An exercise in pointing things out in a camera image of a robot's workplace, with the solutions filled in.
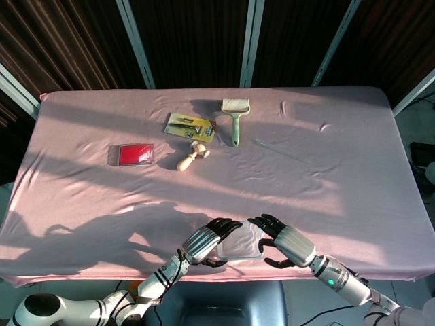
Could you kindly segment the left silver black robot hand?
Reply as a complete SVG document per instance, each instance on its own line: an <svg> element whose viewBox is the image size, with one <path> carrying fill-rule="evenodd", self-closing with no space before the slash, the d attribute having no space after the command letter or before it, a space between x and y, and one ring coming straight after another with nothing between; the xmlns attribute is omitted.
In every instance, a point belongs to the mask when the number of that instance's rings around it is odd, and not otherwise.
<svg viewBox="0 0 435 326"><path fill-rule="evenodd" d="M212 260L208 255L232 232L243 224L230 218L216 218L197 229L181 246L180 251L190 265L219 268L226 260Z"/></svg>

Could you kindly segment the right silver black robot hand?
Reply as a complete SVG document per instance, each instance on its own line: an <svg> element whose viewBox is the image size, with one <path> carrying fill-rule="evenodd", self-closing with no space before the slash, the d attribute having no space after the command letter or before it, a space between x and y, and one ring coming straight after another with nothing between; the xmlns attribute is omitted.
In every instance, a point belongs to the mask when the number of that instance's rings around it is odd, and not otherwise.
<svg viewBox="0 0 435 326"><path fill-rule="evenodd" d="M296 228L284 224L278 218L261 214L259 217L249 218L248 222L260 228L269 238L258 241L258 250L263 253L265 247L274 247L287 257L283 261L264 258L264 262L274 268L284 269L298 266L307 267L316 257L315 244L302 235Z"/></svg>

